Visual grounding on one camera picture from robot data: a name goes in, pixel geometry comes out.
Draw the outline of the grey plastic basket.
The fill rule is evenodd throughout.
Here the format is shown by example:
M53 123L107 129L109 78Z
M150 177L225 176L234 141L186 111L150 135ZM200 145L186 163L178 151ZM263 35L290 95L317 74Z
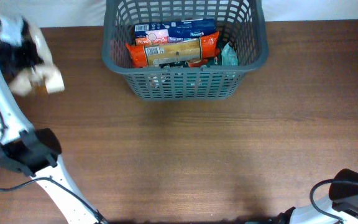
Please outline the grey plastic basket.
M145 100L223 99L269 54L260 1L108 1L102 58Z

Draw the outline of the brown foil snack pouch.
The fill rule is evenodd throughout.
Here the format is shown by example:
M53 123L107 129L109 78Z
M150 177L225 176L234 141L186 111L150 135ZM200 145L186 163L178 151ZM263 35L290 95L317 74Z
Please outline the brown foil snack pouch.
M21 70L8 85L10 91L19 96L35 92L52 94L64 91L62 74L53 63L51 51L42 31L37 26L30 24L29 35L35 44L37 55L43 62Z

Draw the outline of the green coffee bag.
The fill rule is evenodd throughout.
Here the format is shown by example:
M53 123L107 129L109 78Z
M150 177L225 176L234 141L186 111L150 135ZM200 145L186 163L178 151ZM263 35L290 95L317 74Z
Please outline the green coffee bag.
M236 72L163 73L148 77L155 99L225 98L234 93L244 78Z

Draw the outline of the orange spaghetti packet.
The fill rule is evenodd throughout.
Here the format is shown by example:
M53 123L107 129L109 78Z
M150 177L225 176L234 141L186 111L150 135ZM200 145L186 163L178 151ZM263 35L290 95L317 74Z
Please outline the orange spaghetti packet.
M218 55L219 32L183 42L159 45L129 45L126 47L135 68L158 67L176 62L190 62L190 67L200 67Z

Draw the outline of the light teal snack wrapper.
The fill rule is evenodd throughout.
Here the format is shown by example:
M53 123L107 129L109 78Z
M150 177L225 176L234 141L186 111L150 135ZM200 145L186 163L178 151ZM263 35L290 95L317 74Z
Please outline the light teal snack wrapper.
M222 49L221 61L223 66L238 66L237 54L229 42Z

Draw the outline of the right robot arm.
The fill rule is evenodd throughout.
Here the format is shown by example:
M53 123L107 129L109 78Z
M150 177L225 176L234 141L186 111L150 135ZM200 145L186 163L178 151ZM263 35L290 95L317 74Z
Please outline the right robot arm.
M340 170L333 179L322 180L312 187L311 204L291 208L267 223L274 224L358 224L358 173Z

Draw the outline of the blue pasta box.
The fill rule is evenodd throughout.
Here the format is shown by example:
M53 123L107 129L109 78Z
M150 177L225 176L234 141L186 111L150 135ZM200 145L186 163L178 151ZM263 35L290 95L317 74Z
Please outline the blue pasta box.
M134 26L136 45L158 45L183 42L216 32L214 19L152 22Z

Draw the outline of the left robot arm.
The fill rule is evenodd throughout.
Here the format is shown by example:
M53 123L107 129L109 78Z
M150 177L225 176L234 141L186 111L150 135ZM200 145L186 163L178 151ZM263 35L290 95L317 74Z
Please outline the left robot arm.
M20 15L0 14L0 167L39 184L68 223L105 223L65 168L51 129L36 129L15 101L65 88L42 31Z

